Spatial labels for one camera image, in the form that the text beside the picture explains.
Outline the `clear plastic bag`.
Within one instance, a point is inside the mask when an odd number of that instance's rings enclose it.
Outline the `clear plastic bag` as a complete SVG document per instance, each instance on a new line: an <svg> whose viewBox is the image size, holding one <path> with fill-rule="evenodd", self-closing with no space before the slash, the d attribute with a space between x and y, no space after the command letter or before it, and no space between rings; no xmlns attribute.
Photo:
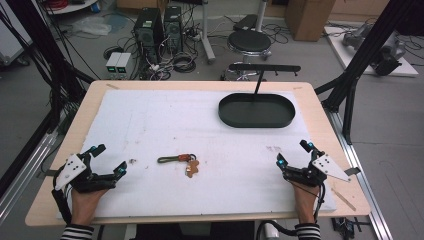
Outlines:
<svg viewBox="0 0 424 240"><path fill-rule="evenodd" d="M75 31L81 31L97 36L107 36L112 30L112 26L106 24L103 17L85 17L74 22L72 26Z"/></svg>

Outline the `large black computer tower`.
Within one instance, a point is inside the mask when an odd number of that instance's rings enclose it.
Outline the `large black computer tower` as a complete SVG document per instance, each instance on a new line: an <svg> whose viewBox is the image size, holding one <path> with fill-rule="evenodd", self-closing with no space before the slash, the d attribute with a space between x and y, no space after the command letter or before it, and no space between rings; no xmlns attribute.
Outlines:
<svg viewBox="0 0 424 240"><path fill-rule="evenodd" d="M134 33L149 61L159 63L159 45L164 40L160 9L142 8L134 26Z"/></svg>

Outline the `white foam mat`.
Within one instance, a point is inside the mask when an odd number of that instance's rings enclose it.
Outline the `white foam mat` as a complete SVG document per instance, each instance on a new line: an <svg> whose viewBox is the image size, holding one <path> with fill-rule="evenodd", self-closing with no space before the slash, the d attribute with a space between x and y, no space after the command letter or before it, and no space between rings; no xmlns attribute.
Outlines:
<svg viewBox="0 0 424 240"><path fill-rule="evenodd" d="M109 174L121 162L127 173L100 200L99 218L183 217L290 213L294 194L276 165L307 166L304 114L284 128L233 128L218 116L222 91L109 90L82 148L104 144L91 162ZM165 156L192 153L198 172L184 162L159 164Z"/></svg>

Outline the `black round stool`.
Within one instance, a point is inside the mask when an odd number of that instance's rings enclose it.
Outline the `black round stool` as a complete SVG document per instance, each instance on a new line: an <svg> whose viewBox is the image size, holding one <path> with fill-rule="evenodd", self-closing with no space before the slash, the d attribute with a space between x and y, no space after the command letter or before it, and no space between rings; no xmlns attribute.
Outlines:
<svg viewBox="0 0 424 240"><path fill-rule="evenodd" d="M243 56L243 63L248 63L251 57L267 59L270 55L271 40L262 32L238 30L228 36L227 46L231 51Z"/></svg>

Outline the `keychain with gingerbread charm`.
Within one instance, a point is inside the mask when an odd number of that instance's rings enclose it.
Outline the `keychain with gingerbread charm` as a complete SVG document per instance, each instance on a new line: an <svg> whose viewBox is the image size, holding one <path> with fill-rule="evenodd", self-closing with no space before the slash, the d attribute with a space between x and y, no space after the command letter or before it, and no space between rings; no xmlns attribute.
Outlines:
<svg viewBox="0 0 424 240"><path fill-rule="evenodd" d="M169 163L169 162L184 162L186 164L185 175L189 178L192 178L194 174L198 172L199 161L197 156L192 153L179 154L176 156L165 156L159 157L157 159L159 164Z"/></svg>

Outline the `grey robot equipment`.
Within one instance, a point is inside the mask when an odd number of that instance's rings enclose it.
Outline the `grey robot equipment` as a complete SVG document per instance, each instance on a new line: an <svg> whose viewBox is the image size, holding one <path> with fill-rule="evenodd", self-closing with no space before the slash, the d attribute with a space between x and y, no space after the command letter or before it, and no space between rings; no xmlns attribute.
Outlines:
<svg viewBox="0 0 424 240"><path fill-rule="evenodd" d="M358 50L372 28L373 24L364 23L355 31L345 33L342 44ZM405 52L405 44L401 40L398 40L395 33L392 32L378 51L377 55L371 60L370 66L379 76L387 76L402 65L399 59Z"/></svg>

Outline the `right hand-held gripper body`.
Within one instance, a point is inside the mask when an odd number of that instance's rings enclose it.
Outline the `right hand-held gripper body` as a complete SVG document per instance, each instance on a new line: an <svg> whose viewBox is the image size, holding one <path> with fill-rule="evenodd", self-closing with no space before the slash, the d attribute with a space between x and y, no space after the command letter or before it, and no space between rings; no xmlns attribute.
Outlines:
<svg viewBox="0 0 424 240"><path fill-rule="evenodd" d="M292 167L287 160L282 159L282 175L287 181L309 187L320 186L328 176L345 182L351 181L348 174L328 154L312 159L304 168Z"/></svg>

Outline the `small electronics board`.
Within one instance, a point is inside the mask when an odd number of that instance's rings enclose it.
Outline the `small electronics board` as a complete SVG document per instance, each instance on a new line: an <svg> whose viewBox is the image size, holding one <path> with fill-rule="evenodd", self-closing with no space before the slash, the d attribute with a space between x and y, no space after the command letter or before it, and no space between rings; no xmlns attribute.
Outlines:
<svg viewBox="0 0 424 240"><path fill-rule="evenodd" d="M343 240L353 240L355 230L362 231L362 226L367 226L368 222L360 222L357 218L349 220L346 217L336 217L331 219L333 230L340 234Z"/></svg>

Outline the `grey rolling stand pole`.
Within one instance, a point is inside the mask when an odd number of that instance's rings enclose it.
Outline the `grey rolling stand pole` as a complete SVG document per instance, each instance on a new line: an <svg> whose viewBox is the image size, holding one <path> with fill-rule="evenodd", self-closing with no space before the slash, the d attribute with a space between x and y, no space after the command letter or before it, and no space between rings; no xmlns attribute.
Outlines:
<svg viewBox="0 0 424 240"><path fill-rule="evenodd" d="M207 63L213 64L216 60L216 56L212 49L212 45L208 38L208 0L201 0L202 2L202 31L201 41L206 54Z"/></svg>

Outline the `aluminium rail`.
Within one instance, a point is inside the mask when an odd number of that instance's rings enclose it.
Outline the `aluminium rail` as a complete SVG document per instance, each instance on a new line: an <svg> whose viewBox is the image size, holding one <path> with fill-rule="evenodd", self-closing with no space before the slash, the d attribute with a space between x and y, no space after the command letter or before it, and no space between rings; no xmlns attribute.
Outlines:
<svg viewBox="0 0 424 240"><path fill-rule="evenodd" d="M341 144L341 148L344 151L350 166L358 167L362 171L363 168L354 147L348 144L348 141L342 134L343 121L340 115L338 113L331 113L328 111L325 111L325 113L333 127L333 130L338 138L339 143ZM361 190L363 191L365 198L367 199L367 202L370 206L370 213L368 218L376 238L378 240L393 240L393 236L374 196L366 174L362 171L361 173L357 174L357 179Z"/></svg>
<svg viewBox="0 0 424 240"><path fill-rule="evenodd" d="M5 222L18 199L37 173L44 159L53 149L58 138L57 132L45 134L40 141L24 156L24 164L20 170L13 175L11 184L0 197L0 226Z"/></svg>

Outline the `black key rack with tray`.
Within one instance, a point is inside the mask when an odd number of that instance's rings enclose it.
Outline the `black key rack with tray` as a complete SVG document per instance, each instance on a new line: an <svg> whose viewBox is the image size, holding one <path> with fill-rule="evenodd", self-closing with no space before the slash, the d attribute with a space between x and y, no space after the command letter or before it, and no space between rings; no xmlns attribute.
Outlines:
<svg viewBox="0 0 424 240"><path fill-rule="evenodd" d="M222 122L235 128L284 128L291 124L296 116L294 104L278 94L260 94L259 88L266 71L297 74L300 66L236 63L230 64L229 69L254 70L259 77L253 93L232 93L219 102Z"/></svg>

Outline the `person's left hand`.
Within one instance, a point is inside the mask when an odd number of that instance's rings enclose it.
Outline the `person's left hand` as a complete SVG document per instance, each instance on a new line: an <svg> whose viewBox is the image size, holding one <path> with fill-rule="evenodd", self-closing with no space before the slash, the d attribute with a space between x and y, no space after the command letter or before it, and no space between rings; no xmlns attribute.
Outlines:
<svg viewBox="0 0 424 240"><path fill-rule="evenodd" d="M94 219L94 214L98 203L106 190L90 193L79 193L72 190L72 218L71 223L82 226L89 226Z"/></svg>

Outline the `white power supply box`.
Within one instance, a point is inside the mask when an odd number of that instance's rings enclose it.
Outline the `white power supply box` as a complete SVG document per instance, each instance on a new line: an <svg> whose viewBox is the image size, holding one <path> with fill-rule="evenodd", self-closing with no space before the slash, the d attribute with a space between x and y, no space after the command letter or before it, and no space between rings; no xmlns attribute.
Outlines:
<svg viewBox="0 0 424 240"><path fill-rule="evenodd" d="M107 63L106 63L106 69L110 74L116 74L117 73L117 63L121 57L120 52L112 52Z"/></svg>
<svg viewBox="0 0 424 240"><path fill-rule="evenodd" d="M133 61L130 53L122 53L116 63L118 76L122 79L127 79L130 76L133 67Z"/></svg>

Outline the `black metal frame stand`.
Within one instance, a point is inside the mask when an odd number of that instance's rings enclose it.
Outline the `black metal frame stand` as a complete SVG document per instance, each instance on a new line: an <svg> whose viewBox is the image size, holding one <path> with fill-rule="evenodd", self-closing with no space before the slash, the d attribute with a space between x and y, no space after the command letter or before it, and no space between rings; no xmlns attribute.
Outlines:
<svg viewBox="0 0 424 240"><path fill-rule="evenodd" d="M47 116L47 123L48 132L52 132L60 124L62 111L76 112L86 94L82 83L91 84L95 79L74 67L65 58L48 25L31 0L5 1L29 35L32 45L28 44L1 11L0 20L24 48L50 87L51 110Z"/></svg>
<svg viewBox="0 0 424 240"><path fill-rule="evenodd" d="M317 95L331 90L330 95L322 101L323 108L331 113L336 113L342 101L345 100L342 136L349 145L352 144L351 124L357 83L390 34L417 1L390 0L341 75L315 89Z"/></svg>

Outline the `thin wooden stick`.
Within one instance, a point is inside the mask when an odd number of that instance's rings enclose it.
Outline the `thin wooden stick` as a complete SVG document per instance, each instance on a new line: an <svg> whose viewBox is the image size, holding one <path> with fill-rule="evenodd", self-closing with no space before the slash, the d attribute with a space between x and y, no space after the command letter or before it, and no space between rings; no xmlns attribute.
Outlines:
<svg viewBox="0 0 424 240"><path fill-rule="evenodd" d="M340 192L338 192L336 189L331 188L332 192L341 200L343 201L352 211L356 212L356 207L347 199L345 198Z"/></svg>

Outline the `small black computer tower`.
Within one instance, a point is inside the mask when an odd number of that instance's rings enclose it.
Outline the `small black computer tower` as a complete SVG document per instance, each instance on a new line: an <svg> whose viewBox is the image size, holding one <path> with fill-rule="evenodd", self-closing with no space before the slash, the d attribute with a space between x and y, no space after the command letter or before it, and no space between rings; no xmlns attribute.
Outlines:
<svg viewBox="0 0 424 240"><path fill-rule="evenodd" d="M168 6L164 12L163 23L168 52L172 54L182 52L181 8L179 6Z"/></svg>

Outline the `white floor board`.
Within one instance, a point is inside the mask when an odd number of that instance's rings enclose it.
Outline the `white floor board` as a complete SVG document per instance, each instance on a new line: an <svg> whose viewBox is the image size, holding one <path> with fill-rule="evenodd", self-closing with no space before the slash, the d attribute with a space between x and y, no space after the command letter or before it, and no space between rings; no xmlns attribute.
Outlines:
<svg viewBox="0 0 424 240"><path fill-rule="evenodd" d="M351 46L344 46L342 44L344 33L339 27L325 27L325 33L327 34L327 39L332 45L332 48L343 68L346 69L348 64L351 62L356 51ZM413 66L407 62L403 57L399 59L401 63L396 69L394 69L390 76L399 76L399 77L417 77L419 73L413 68Z"/></svg>

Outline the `brown cardboard box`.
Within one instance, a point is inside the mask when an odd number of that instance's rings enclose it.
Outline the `brown cardboard box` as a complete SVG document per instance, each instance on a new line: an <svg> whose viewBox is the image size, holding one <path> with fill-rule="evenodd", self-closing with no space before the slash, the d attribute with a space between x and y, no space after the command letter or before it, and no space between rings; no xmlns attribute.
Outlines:
<svg viewBox="0 0 424 240"><path fill-rule="evenodd" d="M289 0L285 22L295 41L320 39L336 0Z"/></svg>

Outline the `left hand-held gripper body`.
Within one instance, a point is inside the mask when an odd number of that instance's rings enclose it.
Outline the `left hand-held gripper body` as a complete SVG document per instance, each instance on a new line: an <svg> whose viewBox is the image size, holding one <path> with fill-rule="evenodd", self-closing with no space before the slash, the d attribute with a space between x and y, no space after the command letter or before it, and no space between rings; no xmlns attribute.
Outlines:
<svg viewBox="0 0 424 240"><path fill-rule="evenodd" d="M71 154L54 179L54 189L62 190L68 184L79 193L114 188L118 180L116 169L110 174L103 175L96 174L91 170L91 160L97 156L97 153Z"/></svg>

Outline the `person's right hand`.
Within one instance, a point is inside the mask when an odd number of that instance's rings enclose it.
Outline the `person's right hand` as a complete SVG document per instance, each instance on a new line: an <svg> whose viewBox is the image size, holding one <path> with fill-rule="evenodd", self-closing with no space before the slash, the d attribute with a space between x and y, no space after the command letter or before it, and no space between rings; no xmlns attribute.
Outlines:
<svg viewBox="0 0 424 240"><path fill-rule="evenodd" d="M314 204L319 195L319 187L292 183L295 196L295 210L300 224L315 223Z"/></svg>

